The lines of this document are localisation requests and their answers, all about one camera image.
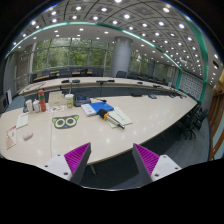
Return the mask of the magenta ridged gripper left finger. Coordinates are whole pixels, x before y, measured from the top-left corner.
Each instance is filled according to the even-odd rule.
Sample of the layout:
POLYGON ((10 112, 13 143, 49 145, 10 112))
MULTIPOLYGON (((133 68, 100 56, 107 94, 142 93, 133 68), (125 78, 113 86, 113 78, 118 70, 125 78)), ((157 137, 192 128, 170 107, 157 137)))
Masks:
POLYGON ((44 165, 44 169, 56 176, 79 185, 90 154, 91 143, 86 143, 64 155, 58 154, 52 157, 44 165))

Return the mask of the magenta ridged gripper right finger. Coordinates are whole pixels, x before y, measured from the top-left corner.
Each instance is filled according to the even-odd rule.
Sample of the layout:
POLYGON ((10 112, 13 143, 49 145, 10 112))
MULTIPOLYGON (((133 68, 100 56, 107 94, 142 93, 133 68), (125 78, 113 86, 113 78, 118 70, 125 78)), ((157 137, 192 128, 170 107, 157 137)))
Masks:
POLYGON ((168 155, 158 155, 138 144, 133 144, 132 154, 144 185, 181 170, 168 155))

